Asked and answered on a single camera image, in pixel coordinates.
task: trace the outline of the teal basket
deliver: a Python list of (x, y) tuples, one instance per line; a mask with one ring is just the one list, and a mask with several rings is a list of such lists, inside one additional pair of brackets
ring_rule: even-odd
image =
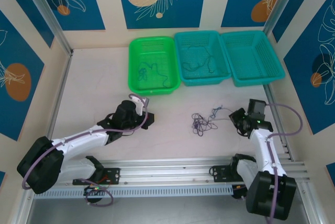
[(231, 72), (216, 31), (180, 32), (174, 36), (181, 79), (187, 86), (219, 84)]
[(221, 35), (235, 86), (264, 85), (285, 77), (269, 40), (262, 31)]
[(128, 86), (131, 91), (142, 96), (170, 94), (180, 83), (172, 38), (146, 37), (130, 43)]

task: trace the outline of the purple cable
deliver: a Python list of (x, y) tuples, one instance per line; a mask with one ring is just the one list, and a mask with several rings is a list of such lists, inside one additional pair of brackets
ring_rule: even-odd
[[(293, 135), (298, 134), (299, 132), (301, 132), (301, 130), (303, 129), (303, 119), (295, 109), (293, 109), (292, 107), (290, 107), (288, 105), (277, 104), (277, 103), (267, 104), (267, 105), (269, 105), (269, 106), (282, 106), (282, 107), (288, 108), (298, 116), (299, 121), (300, 121), (300, 127), (297, 131), (292, 132), (292, 133), (284, 133), (284, 132), (273, 133), (273, 134), (270, 134), (267, 137), (267, 139), (270, 139), (273, 136), (293, 136)], [(269, 153), (270, 153), (270, 156), (271, 156), (272, 163), (275, 163), (275, 158), (274, 158), (274, 155), (273, 155), (273, 152), (272, 152), (270, 142), (268, 141), (266, 144), (267, 144), (267, 148), (269, 149)], [(277, 167), (276, 166), (273, 167), (273, 170), (274, 170), (274, 191), (273, 191), (273, 198), (272, 198), (272, 204), (271, 204), (270, 219), (265, 218), (267, 224), (271, 224), (273, 222), (274, 214), (275, 214), (275, 210), (276, 210), (277, 196), (278, 196), (279, 183), (278, 183)]]
[[(75, 135), (75, 136), (73, 136), (73, 137), (71, 137), (71, 138), (66, 139), (65, 142), (64, 142), (64, 144), (65, 144), (65, 143), (68, 143), (68, 142), (70, 142), (70, 141), (72, 141), (72, 140), (75, 140), (75, 139), (77, 139), (77, 138), (80, 138), (80, 137), (83, 137), (83, 136), (86, 136), (86, 135), (91, 135), (91, 134), (93, 134), (93, 133), (97, 133), (97, 132), (108, 132), (108, 131), (115, 131), (115, 132), (132, 132), (132, 131), (136, 131), (136, 130), (140, 129), (140, 128), (145, 124), (145, 122), (146, 122), (147, 119), (148, 119), (148, 107), (147, 107), (147, 104), (144, 102), (144, 100), (143, 100), (142, 97), (140, 97), (140, 96), (138, 96), (138, 95), (136, 95), (136, 94), (133, 94), (133, 93), (132, 93), (132, 94), (129, 94), (129, 98), (130, 98), (130, 99), (131, 99), (133, 96), (134, 96), (134, 97), (137, 97), (137, 98), (144, 104), (144, 108), (145, 108), (145, 110), (146, 110), (146, 114), (145, 114), (145, 116), (144, 116), (144, 120), (143, 120), (143, 122), (142, 122), (138, 127), (135, 127), (135, 128), (133, 128), (133, 129), (129, 129), (129, 130), (119, 130), (119, 129), (99, 129), (99, 130), (94, 130), (94, 131), (92, 131), (92, 132), (87, 131), (87, 132), (83, 132), (83, 133), (81, 133), (81, 134), (78, 134), (78, 135)], [(59, 147), (59, 146), (62, 145), (62, 144), (63, 144), (63, 143), (60, 142), (60, 143), (54, 145), (53, 147), (49, 148), (47, 151), (45, 151), (40, 157), (38, 157), (38, 158), (35, 160), (35, 162), (34, 162), (34, 163), (31, 165), (31, 167), (28, 169), (28, 171), (27, 171), (25, 177), (23, 178), (23, 181), (22, 181), (22, 188), (23, 188), (23, 189), (25, 189), (25, 190), (29, 190), (29, 189), (31, 189), (31, 187), (26, 186), (26, 182), (27, 182), (27, 179), (28, 179), (29, 175), (30, 175), (31, 172), (33, 171), (33, 169), (36, 167), (36, 165), (37, 165), (37, 164), (38, 164), (38, 163), (39, 163), (45, 156), (47, 156), (51, 151), (53, 151), (54, 149), (56, 149), (57, 147)], [(88, 180), (84, 180), (84, 181), (87, 181), (88, 183), (91, 183), (91, 184), (94, 185), (94, 182), (91, 182), (91, 181), (88, 181)]]
[(105, 192), (106, 194), (108, 194), (108, 195), (110, 196), (110, 198), (111, 198), (111, 201), (110, 201), (110, 203), (108, 203), (108, 204), (101, 204), (101, 205), (99, 205), (99, 204), (92, 204), (92, 203), (90, 203), (90, 202), (88, 201), (88, 196), (89, 196), (92, 192), (94, 192), (94, 190), (91, 190), (91, 191), (89, 191), (89, 192), (86, 194), (86, 197), (85, 197), (85, 201), (87, 202), (88, 205), (90, 205), (90, 206), (92, 206), (92, 207), (108, 207), (108, 206), (110, 206), (110, 205), (113, 204), (113, 202), (114, 202), (114, 198), (113, 198), (112, 194), (107, 190), (107, 188), (105, 188), (105, 187), (101, 187), (101, 186), (98, 185), (97, 183), (94, 183), (94, 182), (92, 182), (92, 181), (86, 180), (86, 179), (84, 179), (84, 178), (80, 178), (80, 180), (81, 180), (81, 181), (84, 181), (84, 182), (87, 182), (87, 183), (90, 183), (90, 184), (92, 184), (92, 185), (95, 185), (95, 186), (97, 186), (97, 187), (99, 187), (99, 191), (104, 191), (104, 192)]

